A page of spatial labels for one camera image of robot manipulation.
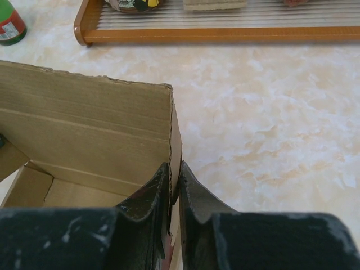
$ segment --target box flap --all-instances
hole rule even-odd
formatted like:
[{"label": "box flap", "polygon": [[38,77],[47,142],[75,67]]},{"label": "box flap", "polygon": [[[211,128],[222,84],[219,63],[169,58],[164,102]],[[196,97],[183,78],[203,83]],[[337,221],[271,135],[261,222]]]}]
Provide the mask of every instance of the box flap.
[{"label": "box flap", "polygon": [[2,140],[5,144],[0,148],[0,182],[29,161],[11,142],[3,137]]},{"label": "box flap", "polygon": [[52,180],[49,174],[23,166],[1,207],[42,207]]},{"label": "box flap", "polygon": [[[170,157],[181,159],[169,85],[4,61],[0,72],[0,132],[55,178],[130,195]],[[119,183],[126,188],[114,190]]]}]

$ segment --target marble countertop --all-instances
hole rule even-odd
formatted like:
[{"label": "marble countertop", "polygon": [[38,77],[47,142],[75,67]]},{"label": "marble countertop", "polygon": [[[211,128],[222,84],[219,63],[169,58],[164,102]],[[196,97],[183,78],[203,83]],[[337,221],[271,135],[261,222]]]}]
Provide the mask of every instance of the marble countertop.
[{"label": "marble countertop", "polygon": [[80,1],[13,0],[29,32],[0,59],[172,84],[183,157],[206,187],[239,211],[333,213],[360,245],[358,44],[85,48]]}]

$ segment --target red label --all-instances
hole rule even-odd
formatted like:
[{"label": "red label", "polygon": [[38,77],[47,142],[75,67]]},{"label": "red label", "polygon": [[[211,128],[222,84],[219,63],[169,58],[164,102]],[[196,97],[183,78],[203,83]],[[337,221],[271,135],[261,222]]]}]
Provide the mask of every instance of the red label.
[{"label": "red label", "polygon": [[14,38],[13,35],[9,35],[9,33],[7,33],[7,30],[11,30],[11,28],[15,28],[17,32],[19,32],[18,35],[20,35],[25,30],[25,23],[16,10],[12,13],[9,19],[0,23],[0,35],[8,34],[9,37]]}]

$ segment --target object on tray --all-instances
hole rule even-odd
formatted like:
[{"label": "object on tray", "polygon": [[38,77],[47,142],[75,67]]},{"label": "object on tray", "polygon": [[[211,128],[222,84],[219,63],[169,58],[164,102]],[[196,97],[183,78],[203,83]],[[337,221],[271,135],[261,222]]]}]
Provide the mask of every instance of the object on tray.
[{"label": "object on tray", "polygon": [[289,7],[296,7],[301,4],[307,3],[309,0],[284,0],[284,4]]},{"label": "object on tray", "polygon": [[360,41],[359,0],[312,1],[298,9],[283,0],[250,0],[226,12],[187,12],[166,0],[155,12],[123,16],[103,0],[82,0],[74,22],[81,45],[118,42],[345,42]]},{"label": "object on tray", "polygon": [[105,0],[112,8],[123,13],[145,12],[161,6],[163,0]]},{"label": "object on tray", "polygon": [[184,0],[186,11],[232,10],[245,7],[247,0]]}]

